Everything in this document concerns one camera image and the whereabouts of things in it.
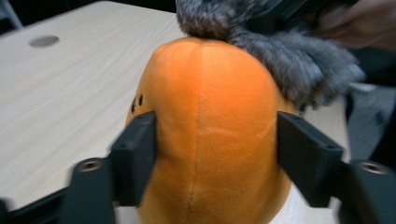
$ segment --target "gray furry plush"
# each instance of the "gray furry plush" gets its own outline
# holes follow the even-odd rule
[[[253,55],[299,110],[328,105],[350,82],[364,77],[357,60],[329,40],[297,31],[274,35],[250,32],[246,22],[267,2],[176,0],[177,21],[188,35],[223,40]]]

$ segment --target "black plastic part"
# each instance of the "black plastic part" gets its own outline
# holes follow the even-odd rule
[[[344,204],[338,210],[338,220],[340,224],[360,224],[355,211],[349,210]]]
[[[64,192],[65,189],[60,189],[38,201],[9,212],[6,220],[0,218],[0,224],[56,223],[61,213],[60,205],[64,197]]]
[[[361,224],[396,222],[396,175],[387,166],[373,161],[351,161],[345,174],[348,181],[342,200],[344,209],[356,214]]]
[[[396,103],[387,129],[370,159],[396,172]]]
[[[278,112],[278,162],[311,207],[328,207],[343,149],[304,119]]]
[[[60,224],[115,223],[111,169],[107,159],[78,163],[62,205]]]
[[[8,221],[8,208],[6,202],[0,200],[0,224],[7,223]]]
[[[157,150],[155,113],[134,118],[111,148],[115,200],[121,206],[139,206],[149,182]]]

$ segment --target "stuffed animal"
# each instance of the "stuffed animal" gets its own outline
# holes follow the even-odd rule
[[[268,1],[176,0],[177,20],[188,35],[222,40],[253,55],[299,110],[329,105],[350,82],[364,78],[354,56],[331,41],[306,31],[270,36],[250,32],[248,20]]]
[[[276,112],[328,103],[361,76],[329,42],[245,30],[265,3],[177,1],[191,37],[154,52],[127,119],[157,118],[156,163],[137,209],[143,223],[270,222],[290,191],[277,163]]]

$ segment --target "hole in table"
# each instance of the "hole in table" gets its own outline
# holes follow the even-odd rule
[[[60,41],[56,35],[44,35],[29,41],[29,45],[33,48],[47,48],[55,45]]]

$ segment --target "table surface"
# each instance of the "table surface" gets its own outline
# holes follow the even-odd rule
[[[30,45],[48,35],[58,42]],[[175,14],[111,2],[0,36],[0,197],[11,209],[65,187],[77,162],[107,155],[150,55],[182,36]],[[341,101],[305,117],[348,146]],[[118,216],[140,223],[131,208]],[[273,221],[334,222],[331,209],[307,207],[296,189]]]

